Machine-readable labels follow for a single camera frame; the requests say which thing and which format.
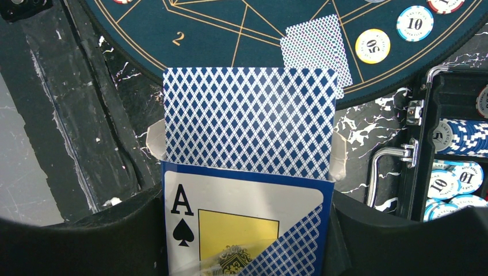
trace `number 2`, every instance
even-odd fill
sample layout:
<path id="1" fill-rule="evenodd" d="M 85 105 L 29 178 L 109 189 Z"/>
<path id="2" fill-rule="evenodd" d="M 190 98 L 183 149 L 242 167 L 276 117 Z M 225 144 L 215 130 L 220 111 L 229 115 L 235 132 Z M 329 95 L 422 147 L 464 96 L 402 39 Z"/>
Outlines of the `number 2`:
<path id="1" fill-rule="evenodd" d="M 176 34 L 179 35 L 180 37 L 173 40 L 173 43 L 176 44 L 177 46 L 180 46 L 180 43 L 178 41 L 184 39 L 185 34 L 183 32 L 177 32 Z"/>

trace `gold emblem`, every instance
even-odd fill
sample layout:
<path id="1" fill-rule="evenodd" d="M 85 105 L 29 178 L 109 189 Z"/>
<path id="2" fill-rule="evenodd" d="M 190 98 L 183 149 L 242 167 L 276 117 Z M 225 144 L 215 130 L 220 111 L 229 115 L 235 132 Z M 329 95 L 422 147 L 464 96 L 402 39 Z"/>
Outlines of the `gold emblem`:
<path id="1" fill-rule="evenodd" d="M 226 249 L 216 257 L 215 262 L 218 264 L 212 266 L 212 274 L 206 273 L 206 275 L 235 275 L 251 261 L 247 249 L 240 246 L 226 246 Z"/>

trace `green felt table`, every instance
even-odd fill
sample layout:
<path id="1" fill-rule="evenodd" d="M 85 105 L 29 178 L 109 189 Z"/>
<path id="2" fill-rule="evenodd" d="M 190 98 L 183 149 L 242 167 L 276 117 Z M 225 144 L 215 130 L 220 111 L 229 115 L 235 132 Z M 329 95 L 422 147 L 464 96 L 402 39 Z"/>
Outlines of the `green felt table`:
<path id="1" fill-rule="evenodd" d="M 338 14 L 353 85 L 338 108 L 383 96 L 462 46 L 487 20 L 487 0 L 466 0 L 451 14 L 436 14 L 428 37 L 400 38 L 396 22 L 407 7 L 425 0 L 82 0 L 118 50 L 155 81 L 168 67 L 283 67 L 280 39 L 288 26 Z M 354 51 L 367 29 L 391 41 L 380 63 L 363 63 Z"/>

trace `black marble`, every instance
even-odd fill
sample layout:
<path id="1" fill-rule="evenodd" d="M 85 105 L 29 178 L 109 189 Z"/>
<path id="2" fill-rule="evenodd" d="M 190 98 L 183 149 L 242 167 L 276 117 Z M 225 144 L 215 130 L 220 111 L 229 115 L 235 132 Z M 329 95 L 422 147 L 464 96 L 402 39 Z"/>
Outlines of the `black marble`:
<path id="1" fill-rule="evenodd" d="M 102 35 L 99 37 L 100 50 L 120 92 L 135 131 L 134 135 L 151 164 L 153 174 L 156 175 L 159 172 L 159 162 L 148 153 L 145 135 L 147 127 L 164 116 L 160 84 L 142 75 Z M 485 25 L 444 63 L 488 69 L 487 59 L 488 25 Z M 335 130 L 348 141 L 347 176 L 336 182 L 336 190 L 365 202 L 372 155 L 381 147 L 405 143 L 405 110 L 408 99 L 408 90 L 400 89 L 385 97 L 336 113 Z M 376 209 L 389 213 L 395 211 L 401 167 L 398 158 L 382 158 Z"/>

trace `black plastic holder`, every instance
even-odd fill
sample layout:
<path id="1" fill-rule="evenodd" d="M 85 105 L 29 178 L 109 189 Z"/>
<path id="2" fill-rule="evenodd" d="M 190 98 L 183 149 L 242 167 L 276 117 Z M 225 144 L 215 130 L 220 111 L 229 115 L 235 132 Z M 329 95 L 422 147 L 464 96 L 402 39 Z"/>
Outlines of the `black plastic holder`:
<path id="1" fill-rule="evenodd" d="M 472 69 L 434 67 L 413 91 L 412 100 L 424 100 L 422 124 L 408 127 L 407 137 L 418 140 L 418 162 L 415 168 L 403 167 L 399 184 L 396 215 L 409 220 L 423 221 L 425 202 L 434 159 L 469 160 L 480 164 L 488 175 L 488 159 L 435 153 L 433 131 L 441 118 L 488 121 L 476 110 L 476 98 L 488 84 L 488 72 Z M 488 177 L 473 194 L 485 197 Z"/>

